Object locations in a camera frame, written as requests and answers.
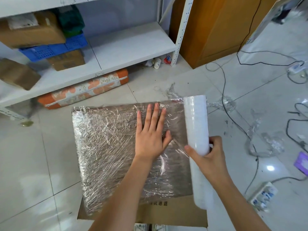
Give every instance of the purple package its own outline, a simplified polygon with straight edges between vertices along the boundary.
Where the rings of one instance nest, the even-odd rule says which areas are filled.
[[[308,176],[308,155],[301,151],[298,154],[294,166]]]

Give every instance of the blue crate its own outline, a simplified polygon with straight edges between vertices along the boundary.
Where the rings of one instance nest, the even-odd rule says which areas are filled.
[[[59,54],[80,49],[87,44],[88,42],[82,33],[80,35],[67,38],[65,44],[40,45],[29,48],[21,48],[19,51],[26,55],[32,62],[37,62],[45,58],[51,58]]]

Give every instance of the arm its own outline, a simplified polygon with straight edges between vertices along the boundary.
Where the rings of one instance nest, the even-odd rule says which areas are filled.
[[[210,143],[213,144],[213,149],[204,157],[198,155],[190,146],[185,146],[185,150],[216,190],[235,229],[237,231],[270,231],[234,185],[227,170],[221,137],[210,137]]]
[[[139,199],[152,163],[172,139],[170,131],[167,131],[166,137],[162,141],[166,109],[162,110],[157,123],[158,113],[159,104],[155,104],[153,115],[152,105],[149,104],[142,128],[141,112],[137,112],[136,147],[132,165],[114,194],[103,206],[89,231],[133,230]]]

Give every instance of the small cardboard box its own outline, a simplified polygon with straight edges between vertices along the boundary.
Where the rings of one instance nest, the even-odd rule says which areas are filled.
[[[29,66],[7,58],[0,60],[0,79],[10,85],[29,91],[40,78]]]
[[[77,219],[95,220],[98,214],[88,216],[82,200]],[[192,195],[139,205],[136,223],[205,228],[208,226],[206,210],[195,205]]]
[[[61,44],[66,38],[55,14],[39,11],[0,20],[0,41],[14,48]]]
[[[70,51],[64,54],[47,58],[47,61],[56,71],[84,65],[84,58],[80,50]]]

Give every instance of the white metal shelf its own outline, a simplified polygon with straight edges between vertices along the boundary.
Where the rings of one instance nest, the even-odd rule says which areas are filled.
[[[93,0],[0,0],[0,18]]]
[[[175,44],[157,22],[89,39],[83,50],[85,65],[40,72],[42,78],[26,91],[0,81],[0,107],[6,107],[61,89],[105,73],[176,50]]]

